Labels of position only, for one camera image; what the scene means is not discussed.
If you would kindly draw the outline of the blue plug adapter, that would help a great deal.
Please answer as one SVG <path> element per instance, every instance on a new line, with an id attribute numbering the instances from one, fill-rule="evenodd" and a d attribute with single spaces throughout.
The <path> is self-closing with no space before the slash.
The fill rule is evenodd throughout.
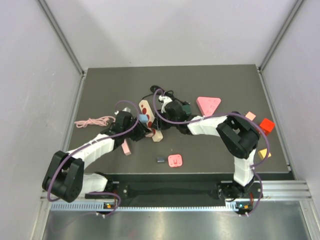
<path id="1" fill-rule="evenodd" d="M 139 121 L 144 124 L 147 123 L 149 121 L 148 116 L 146 114 L 140 114 Z"/>

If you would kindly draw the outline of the dark green cube socket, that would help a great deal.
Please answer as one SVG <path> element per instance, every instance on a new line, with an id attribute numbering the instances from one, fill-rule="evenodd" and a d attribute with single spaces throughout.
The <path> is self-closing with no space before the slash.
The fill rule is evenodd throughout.
<path id="1" fill-rule="evenodd" d="M 192 115 L 192 110 L 189 104 L 184 104 L 182 105 L 182 110 L 184 111 L 186 116 L 191 116 Z"/>

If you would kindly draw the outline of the beige power strip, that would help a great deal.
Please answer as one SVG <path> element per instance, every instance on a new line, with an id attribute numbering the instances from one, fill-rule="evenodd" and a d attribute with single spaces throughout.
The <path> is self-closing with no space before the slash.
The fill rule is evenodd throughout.
<path id="1" fill-rule="evenodd" d="M 157 130 L 152 127 L 152 124 L 155 120 L 155 116 L 154 116 L 154 113 L 151 109 L 149 102 L 145 99 L 141 100 L 139 102 L 139 108 L 140 108 L 142 114 L 147 115 L 147 117 L 148 117 L 148 122 L 146 123 L 146 125 L 147 125 L 147 128 L 149 130 L 151 130 L 151 132 L 153 133 L 152 140 L 156 143 L 160 142 L 163 139 L 163 134 L 160 130 Z"/>

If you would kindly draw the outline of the pink long power strip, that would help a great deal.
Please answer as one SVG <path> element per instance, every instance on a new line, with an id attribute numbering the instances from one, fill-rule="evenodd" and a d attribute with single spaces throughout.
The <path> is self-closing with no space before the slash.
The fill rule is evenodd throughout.
<path id="1" fill-rule="evenodd" d="M 125 139 L 124 142 L 122 143 L 121 147 L 122 147 L 123 153 L 124 153 L 126 156 L 129 156 L 129 155 L 132 154 L 132 153 L 131 153 L 131 150 L 130 150 L 130 147 L 129 147 L 129 145 L 128 145 L 128 142 L 127 142 L 126 139 Z"/>

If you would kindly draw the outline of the small purple grey plug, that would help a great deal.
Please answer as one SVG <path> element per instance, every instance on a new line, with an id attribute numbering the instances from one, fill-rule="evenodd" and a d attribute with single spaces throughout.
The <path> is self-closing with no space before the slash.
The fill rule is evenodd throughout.
<path id="1" fill-rule="evenodd" d="M 166 158 L 163 157 L 163 156 L 159 156 L 159 157 L 157 157 L 156 162 L 159 163 L 159 164 L 160 163 L 165 163 L 166 162 Z"/>

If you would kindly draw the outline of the pink triangular socket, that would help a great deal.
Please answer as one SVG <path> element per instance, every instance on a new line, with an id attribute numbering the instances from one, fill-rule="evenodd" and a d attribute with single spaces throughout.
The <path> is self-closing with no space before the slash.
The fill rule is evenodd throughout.
<path id="1" fill-rule="evenodd" d="M 211 116 L 215 113 L 216 109 L 221 103 L 218 97 L 205 97 L 199 96 L 196 99 L 197 106 L 204 117 Z"/>

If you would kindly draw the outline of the small pink usb plug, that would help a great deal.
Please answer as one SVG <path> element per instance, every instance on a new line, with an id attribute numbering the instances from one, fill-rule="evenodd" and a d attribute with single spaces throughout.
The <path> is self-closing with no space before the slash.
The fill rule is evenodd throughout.
<path id="1" fill-rule="evenodd" d="M 172 154 L 168 156 L 168 165 L 171 168 L 178 168 L 183 165 L 183 158 L 180 154 Z"/>

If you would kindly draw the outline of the peach plug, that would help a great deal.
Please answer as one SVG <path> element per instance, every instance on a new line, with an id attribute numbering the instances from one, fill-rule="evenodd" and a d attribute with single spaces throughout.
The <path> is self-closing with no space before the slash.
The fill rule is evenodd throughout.
<path id="1" fill-rule="evenodd" d="M 247 119 L 253 121 L 253 120 L 256 118 L 256 115 L 255 115 L 254 113 L 252 113 L 252 112 L 249 111 L 249 112 L 247 112 L 247 113 L 245 114 L 245 117 L 246 117 Z"/>

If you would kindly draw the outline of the red cube plug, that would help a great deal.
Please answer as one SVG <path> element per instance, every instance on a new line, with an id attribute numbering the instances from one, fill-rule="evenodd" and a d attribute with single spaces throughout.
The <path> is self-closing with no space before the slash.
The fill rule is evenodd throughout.
<path id="1" fill-rule="evenodd" d="M 259 127 L 261 128 L 261 130 L 263 131 L 263 133 L 268 136 L 274 129 L 275 127 L 275 123 L 268 119 L 268 118 L 264 118 L 262 120 L 262 122 L 259 124 Z"/>

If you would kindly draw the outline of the yellow orange plug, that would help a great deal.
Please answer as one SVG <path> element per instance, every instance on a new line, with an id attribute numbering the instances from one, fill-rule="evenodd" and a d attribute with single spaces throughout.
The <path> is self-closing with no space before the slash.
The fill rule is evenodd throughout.
<path id="1" fill-rule="evenodd" d="M 264 148 L 264 149 L 259 150 L 259 151 L 257 152 L 257 154 L 258 154 L 258 156 L 259 156 L 259 158 L 260 158 L 261 160 L 263 160 L 263 159 L 266 157 L 267 151 L 268 151 L 268 149 L 267 149 L 267 148 Z"/>

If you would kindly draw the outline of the small pink plug adapter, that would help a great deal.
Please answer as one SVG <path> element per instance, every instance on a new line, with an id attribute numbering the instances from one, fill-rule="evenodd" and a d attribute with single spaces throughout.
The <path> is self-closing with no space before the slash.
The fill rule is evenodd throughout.
<path id="1" fill-rule="evenodd" d="M 153 134 L 152 132 L 150 132 L 150 133 L 146 133 L 146 134 L 145 134 L 145 137 L 146 137 L 146 138 L 152 138 L 153 135 L 154 135 L 154 134 Z"/>

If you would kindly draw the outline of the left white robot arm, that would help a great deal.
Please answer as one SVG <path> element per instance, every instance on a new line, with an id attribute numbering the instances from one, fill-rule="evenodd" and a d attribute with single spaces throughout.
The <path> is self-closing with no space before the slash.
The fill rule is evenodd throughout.
<path id="1" fill-rule="evenodd" d="M 105 154 L 120 147 L 126 139 L 139 141 L 151 130 L 130 112 L 119 111 L 115 120 L 94 139 L 82 146 L 63 152 L 55 152 L 42 181 L 42 189 L 48 197 L 73 202 L 79 195 L 97 193 L 109 198 L 114 187 L 108 177 L 101 172 L 86 175 L 85 169 Z"/>

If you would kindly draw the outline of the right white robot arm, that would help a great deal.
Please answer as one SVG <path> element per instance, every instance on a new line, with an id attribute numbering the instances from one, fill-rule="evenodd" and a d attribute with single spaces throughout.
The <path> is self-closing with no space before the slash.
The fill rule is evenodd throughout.
<path id="1" fill-rule="evenodd" d="M 156 111 L 155 126 L 159 130 L 176 127 L 183 135 L 219 137 L 234 157 L 233 192 L 245 198 L 252 191 L 252 165 L 260 139 L 258 131 L 238 112 L 216 117 L 186 113 L 177 100 L 160 95 L 161 110 Z"/>

